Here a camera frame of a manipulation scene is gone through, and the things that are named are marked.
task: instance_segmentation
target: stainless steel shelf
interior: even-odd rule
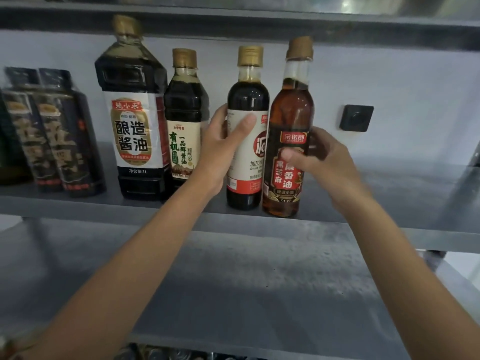
[[[160,202],[123,199],[111,144],[100,143],[107,192],[70,199],[66,193],[41,194],[33,184],[0,187],[0,214],[99,223],[143,225]],[[357,161],[380,204],[417,249],[480,253],[480,168],[456,165]],[[221,192],[205,208],[195,230],[281,239],[351,235],[344,218],[311,176],[306,176],[300,211],[291,219],[237,211]]]
[[[45,326],[136,229],[26,220],[2,232],[0,333]],[[442,259],[425,260],[480,322],[478,290]],[[132,336],[267,359],[409,358],[354,238],[338,231],[192,232]]]
[[[0,0],[0,28],[111,34],[112,16],[126,13],[149,36],[288,41],[310,35],[340,45],[480,50],[478,0],[65,1]]]

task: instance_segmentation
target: gold bottle cap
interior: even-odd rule
[[[197,52],[193,49],[175,48],[172,50],[173,66],[177,68],[197,68]]]
[[[264,47],[259,45],[242,45],[238,47],[238,67],[263,67],[263,65]]]
[[[310,36],[300,36],[290,40],[286,59],[310,58],[314,59],[314,41]]]
[[[142,28],[137,19],[126,15],[113,16],[113,29],[119,36],[142,36]]]

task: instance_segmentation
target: human hand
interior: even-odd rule
[[[257,118],[249,114],[239,122],[235,130],[226,136],[224,126],[227,104],[214,113],[201,142],[200,160],[189,179],[200,180],[213,197],[220,192],[235,150],[252,131]]]
[[[313,175],[330,195],[333,206],[344,216],[355,199],[371,196],[347,147],[322,128],[311,128],[309,156],[285,148],[282,158]]]

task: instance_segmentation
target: black wall switch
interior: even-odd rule
[[[366,132],[373,112],[373,106],[346,104],[343,108],[340,129],[346,132]]]

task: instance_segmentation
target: bottle cap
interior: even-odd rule
[[[314,59],[314,41],[310,36],[300,36],[290,40],[286,59],[291,60],[295,58]]]
[[[238,47],[238,67],[263,67],[263,65],[264,47],[259,45],[242,45]]]
[[[39,73],[36,69],[8,66],[5,68],[5,74],[7,75],[10,83],[13,86],[25,84],[40,84]]]
[[[72,89],[72,76],[64,69],[40,68],[40,79],[44,86],[55,86],[64,90]]]
[[[142,28],[137,19],[126,15],[113,16],[113,29],[119,36],[142,36]]]
[[[197,52],[193,49],[175,48],[172,51],[173,66],[177,68],[197,68]]]

